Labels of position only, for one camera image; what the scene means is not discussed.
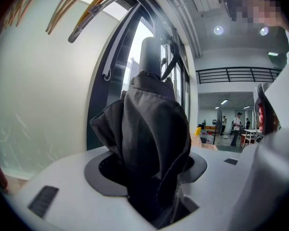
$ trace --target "black cylinder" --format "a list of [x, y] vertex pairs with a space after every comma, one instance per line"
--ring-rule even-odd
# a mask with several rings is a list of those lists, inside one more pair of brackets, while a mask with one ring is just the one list
[[159, 79], [161, 76], [160, 67], [160, 45], [161, 40], [157, 38], [145, 38], [141, 46], [139, 72], [156, 75]]

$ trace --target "frosted glass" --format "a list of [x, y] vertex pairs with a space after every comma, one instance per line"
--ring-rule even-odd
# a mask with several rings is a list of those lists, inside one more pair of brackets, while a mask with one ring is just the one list
[[[93, 0], [81, 0], [83, 2], [86, 2], [90, 4]], [[124, 17], [124, 15], [127, 13], [127, 10], [124, 9], [121, 5], [119, 5], [116, 2], [113, 2], [109, 4], [106, 8], [103, 9], [104, 12], [107, 14], [115, 17], [119, 21]]]
[[76, 2], [48, 35], [59, 1], [35, 0], [21, 24], [0, 36], [0, 166], [23, 179], [86, 151], [92, 73], [118, 24], [100, 13], [71, 44], [67, 38], [87, 6]]

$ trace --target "black slot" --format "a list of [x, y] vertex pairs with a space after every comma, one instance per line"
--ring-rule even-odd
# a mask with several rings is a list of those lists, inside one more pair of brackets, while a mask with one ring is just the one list
[[59, 189], [56, 187], [44, 186], [38, 195], [33, 199], [28, 208], [34, 214], [40, 218], [43, 218], [58, 191]]
[[232, 158], [228, 158], [224, 162], [232, 164], [232, 165], [236, 165], [237, 164], [237, 160], [236, 159], [232, 159]]

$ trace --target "dark pants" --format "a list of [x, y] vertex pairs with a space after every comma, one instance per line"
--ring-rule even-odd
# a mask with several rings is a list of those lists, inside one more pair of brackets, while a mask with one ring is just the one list
[[233, 131], [233, 139], [232, 139], [232, 142], [231, 142], [231, 146], [236, 146], [236, 140], [237, 140], [237, 136], [239, 135], [239, 131], [238, 130], [234, 130]]
[[225, 131], [225, 127], [226, 127], [226, 126], [222, 125], [221, 136], [223, 135], [223, 132]]

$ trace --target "black railing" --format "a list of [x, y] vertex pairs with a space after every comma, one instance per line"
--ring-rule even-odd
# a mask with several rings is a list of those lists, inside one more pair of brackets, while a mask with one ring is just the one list
[[281, 69], [265, 67], [222, 67], [197, 70], [199, 84], [213, 82], [273, 82]]

